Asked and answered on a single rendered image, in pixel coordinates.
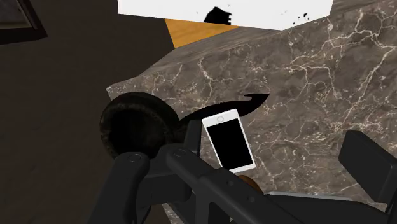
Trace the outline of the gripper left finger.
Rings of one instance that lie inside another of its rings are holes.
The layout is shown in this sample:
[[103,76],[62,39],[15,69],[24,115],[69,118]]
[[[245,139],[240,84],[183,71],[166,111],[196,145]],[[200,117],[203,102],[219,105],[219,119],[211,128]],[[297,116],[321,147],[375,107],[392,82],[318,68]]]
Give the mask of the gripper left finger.
[[[282,207],[225,168],[214,169],[192,152],[200,147],[201,124],[189,122],[183,144],[162,147],[165,163],[190,188],[196,199],[195,224],[303,224]],[[119,155],[102,187],[88,224],[139,224],[137,192],[150,169],[140,152]]]

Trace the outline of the white phone with black screen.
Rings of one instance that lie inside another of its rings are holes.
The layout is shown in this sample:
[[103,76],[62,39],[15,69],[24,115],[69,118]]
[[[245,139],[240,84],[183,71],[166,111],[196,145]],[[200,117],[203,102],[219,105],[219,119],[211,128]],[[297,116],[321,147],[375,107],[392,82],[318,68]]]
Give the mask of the white phone with black screen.
[[222,168],[239,173],[256,167],[236,109],[208,116],[202,125]]

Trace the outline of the black flat hooked tool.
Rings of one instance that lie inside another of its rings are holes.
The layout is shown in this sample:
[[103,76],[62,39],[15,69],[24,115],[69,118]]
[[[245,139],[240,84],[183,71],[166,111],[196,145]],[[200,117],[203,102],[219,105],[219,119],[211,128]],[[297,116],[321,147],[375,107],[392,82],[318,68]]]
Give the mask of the black flat hooked tool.
[[251,99],[248,101],[227,101],[206,106],[185,116],[180,122],[188,123],[190,120],[202,120],[231,109],[236,109],[239,116],[245,116],[258,109],[267,100],[269,94],[246,94],[245,97]]

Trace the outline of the dark framed wall picture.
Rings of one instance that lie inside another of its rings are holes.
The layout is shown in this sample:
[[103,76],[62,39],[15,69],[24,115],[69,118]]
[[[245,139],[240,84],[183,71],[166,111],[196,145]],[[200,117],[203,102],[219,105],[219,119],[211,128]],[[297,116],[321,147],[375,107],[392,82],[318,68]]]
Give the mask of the dark framed wall picture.
[[30,0],[0,0],[0,45],[47,36]]

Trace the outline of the black round bowl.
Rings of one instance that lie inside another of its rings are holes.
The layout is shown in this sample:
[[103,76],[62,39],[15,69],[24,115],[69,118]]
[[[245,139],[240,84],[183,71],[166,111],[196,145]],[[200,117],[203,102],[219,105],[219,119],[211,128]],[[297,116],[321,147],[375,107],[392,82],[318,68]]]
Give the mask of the black round bowl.
[[163,145],[183,141],[177,113],[165,101],[145,92],[114,98],[102,112],[99,130],[112,158],[126,152],[155,158]]

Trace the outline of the small brown round thing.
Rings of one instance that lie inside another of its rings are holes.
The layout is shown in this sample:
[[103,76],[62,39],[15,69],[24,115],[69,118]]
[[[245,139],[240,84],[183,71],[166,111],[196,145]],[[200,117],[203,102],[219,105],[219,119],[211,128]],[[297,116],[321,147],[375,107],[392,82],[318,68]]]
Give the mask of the small brown round thing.
[[251,179],[250,177],[248,177],[246,175],[239,175],[239,178],[242,179],[247,184],[249,184],[251,187],[253,187],[256,191],[263,194],[263,191],[261,190],[261,188],[258,186],[258,184],[253,179]]

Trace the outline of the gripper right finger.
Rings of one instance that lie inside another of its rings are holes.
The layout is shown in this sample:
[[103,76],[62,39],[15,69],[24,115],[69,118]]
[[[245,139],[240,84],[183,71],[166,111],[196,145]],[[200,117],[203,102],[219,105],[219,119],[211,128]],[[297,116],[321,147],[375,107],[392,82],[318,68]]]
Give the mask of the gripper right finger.
[[397,158],[357,130],[345,134],[339,162],[377,203],[387,204],[386,214],[397,207]]

